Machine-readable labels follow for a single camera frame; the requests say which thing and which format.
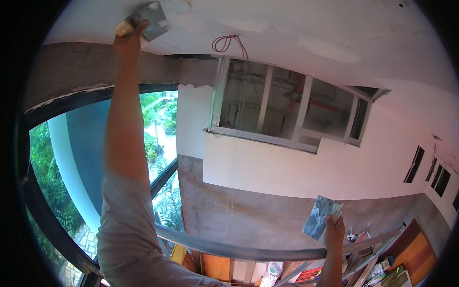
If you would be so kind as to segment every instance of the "hand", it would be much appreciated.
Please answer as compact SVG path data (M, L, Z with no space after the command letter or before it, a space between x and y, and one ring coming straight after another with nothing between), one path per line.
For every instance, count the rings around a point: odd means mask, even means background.
M325 218L327 229L325 230L325 248L327 252L338 253L341 256L344 240L344 223L340 216L335 223L333 217L329 214Z
M130 35L125 37L115 36L113 49L121 63L131 61L137 63L140 53L140 38L147 25L148 21L144 21L140 23Z

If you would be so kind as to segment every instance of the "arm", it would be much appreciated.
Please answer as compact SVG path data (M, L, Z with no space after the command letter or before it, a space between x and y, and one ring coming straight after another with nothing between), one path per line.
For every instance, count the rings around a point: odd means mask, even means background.
M140 37L146 24L140 24L128 37L116 36L113 42L119 70L108 113L104 164L108 170L139 182L149 192L137 71Z
M341 287L341 258L345 232L343 218L340 217L336 224L331 215L327 215L325 220L327 225L325 231L327 257L316 287Z

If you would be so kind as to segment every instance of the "red electrical wire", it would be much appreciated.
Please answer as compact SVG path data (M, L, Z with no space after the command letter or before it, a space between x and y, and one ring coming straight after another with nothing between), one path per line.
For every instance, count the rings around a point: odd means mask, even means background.
M225 42L223 43L223 47L221 49L218 49L217 48L217 44L220 41L222 41L223 39L225 40ZM242 57L245 58L246 57L246 53L244 52L244 45L242 45L241 40L239 40L239 37L237 35L228 35L228 36L221 36L221 37L216 38L212 42L212 50L214 50L215 52L218 52L218 53L226 52L228 50L228 48L230 47L232 39L235 39L239 43L239 46L241 47L241 51L242 51Z

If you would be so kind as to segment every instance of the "forearm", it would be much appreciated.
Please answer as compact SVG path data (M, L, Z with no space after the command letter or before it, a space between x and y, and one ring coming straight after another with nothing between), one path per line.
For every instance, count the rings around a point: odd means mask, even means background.
M341 250L327 252L325 264L316 287L341 287Z
M137 58L120 61L105 135L105 165L149 191Z

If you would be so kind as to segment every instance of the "plastering trowel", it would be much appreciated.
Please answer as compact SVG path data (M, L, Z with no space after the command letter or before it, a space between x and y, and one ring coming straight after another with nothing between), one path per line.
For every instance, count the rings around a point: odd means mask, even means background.
M171 29L169 21L162 11L161 4L159 1L156 1L134 12L118 23L114 29L115 33L123 37L131 33L135 27L145 20L148 21L148 25L143 31L143 37L140 39L142 47Z

